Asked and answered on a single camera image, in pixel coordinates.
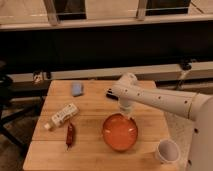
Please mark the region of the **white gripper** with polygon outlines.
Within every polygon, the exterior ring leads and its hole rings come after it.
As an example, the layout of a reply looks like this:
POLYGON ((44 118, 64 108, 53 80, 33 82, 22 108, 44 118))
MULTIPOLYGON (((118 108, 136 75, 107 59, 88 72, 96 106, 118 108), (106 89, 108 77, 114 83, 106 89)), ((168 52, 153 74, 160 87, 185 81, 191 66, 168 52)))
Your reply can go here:
POLYGON ((121 113, 126 116, 128 119, 132 117, 132 111, 133 111, 133 103, 128 100, 119 100, 119 109, 121 113))

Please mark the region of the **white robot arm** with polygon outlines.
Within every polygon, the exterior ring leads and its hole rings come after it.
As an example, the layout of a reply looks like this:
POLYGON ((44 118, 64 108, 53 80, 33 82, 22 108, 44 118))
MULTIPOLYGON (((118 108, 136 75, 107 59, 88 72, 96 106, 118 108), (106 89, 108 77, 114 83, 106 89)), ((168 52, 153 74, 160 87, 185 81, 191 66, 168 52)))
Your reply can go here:
POLYGON ((144 89, 137 77, 124 74, 112 87, 120 109, 131 111, 133 102, 149 105, 195 122, 186 171, 213 171, 213 96, 194 92, 144 89))

